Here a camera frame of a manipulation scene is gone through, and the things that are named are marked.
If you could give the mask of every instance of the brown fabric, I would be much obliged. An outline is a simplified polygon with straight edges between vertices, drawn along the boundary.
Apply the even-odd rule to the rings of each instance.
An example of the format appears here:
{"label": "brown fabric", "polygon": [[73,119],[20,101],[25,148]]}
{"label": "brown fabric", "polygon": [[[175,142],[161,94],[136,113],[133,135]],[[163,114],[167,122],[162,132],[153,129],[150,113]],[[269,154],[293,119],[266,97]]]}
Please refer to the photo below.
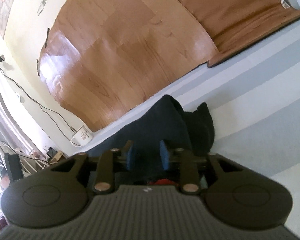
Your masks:
{"label": "brown fabric", "polygon": [[56,101],[96,131],[217,53],[177,0],[67,0],[39,68]]}
{"label": "brown fabric", "polygon": [[220,53],[215,66],[269,34],[300,18],[280,0],[179,0],[208,32]]}

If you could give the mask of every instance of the round joint cover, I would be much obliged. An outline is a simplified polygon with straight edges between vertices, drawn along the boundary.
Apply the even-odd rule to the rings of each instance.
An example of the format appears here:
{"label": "round joint cover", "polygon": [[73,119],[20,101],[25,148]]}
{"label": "round joint cover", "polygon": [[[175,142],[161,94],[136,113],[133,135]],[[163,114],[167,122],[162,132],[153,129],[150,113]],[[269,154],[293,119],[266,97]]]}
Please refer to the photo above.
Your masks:
{"label": "round joint cover", "polygon": [[23,228],[49,228],[79,215],[88,203],[86,189],[67,173],[47,172],[21,179],[2,194],[7,220]]}
{"label": "round joint cover", "polygon": [[292,208],[292,197],[285,187],[245,172],[225,173],[208,189],[205,202],[218,219],[245,230],[282,225]]}

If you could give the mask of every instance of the brown cushion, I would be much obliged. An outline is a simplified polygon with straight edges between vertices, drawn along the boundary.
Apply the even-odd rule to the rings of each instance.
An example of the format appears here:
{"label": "brown cushion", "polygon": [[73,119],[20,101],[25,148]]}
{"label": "brown cushion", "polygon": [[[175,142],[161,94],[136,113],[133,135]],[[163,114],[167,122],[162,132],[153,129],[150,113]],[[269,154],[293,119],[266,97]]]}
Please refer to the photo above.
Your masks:
{"label": "brown cushion", "polygon": [[280,0],[179,0],[208,32],[220,53],[213,67],[300,18]]}

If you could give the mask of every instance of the black cloth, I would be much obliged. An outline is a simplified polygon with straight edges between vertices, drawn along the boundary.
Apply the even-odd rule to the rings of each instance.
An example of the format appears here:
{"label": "black cloth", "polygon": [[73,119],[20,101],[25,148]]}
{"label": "black cloth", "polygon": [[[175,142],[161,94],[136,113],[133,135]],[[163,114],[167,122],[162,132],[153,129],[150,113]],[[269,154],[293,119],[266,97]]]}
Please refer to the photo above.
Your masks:
{"label": "black cloth", "polygon": [[134,141],[136,170],[140,177],[154,177],[163,173],[159,143],[161,140],[195,155],[205,155],[214,141],[213,121],[207,104],[202,103],[193,113],[183,111],[169,95],[163,96],[140,119],[124,126],[117,133],[90,149],[89,156],[100,156],[111,148],[121,148]]}

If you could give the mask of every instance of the wood grain pattern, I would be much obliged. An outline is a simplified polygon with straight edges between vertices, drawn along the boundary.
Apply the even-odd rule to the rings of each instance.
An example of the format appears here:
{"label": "wood grain pattern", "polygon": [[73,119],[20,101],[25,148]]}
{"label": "wood grain pattern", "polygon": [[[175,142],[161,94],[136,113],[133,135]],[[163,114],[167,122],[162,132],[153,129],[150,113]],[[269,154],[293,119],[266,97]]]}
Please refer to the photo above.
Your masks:
{"label": "wood grain pattern", "polygon": [[39,67],[56,101],[96,131],[217,52],[177,0],[67,0]]}

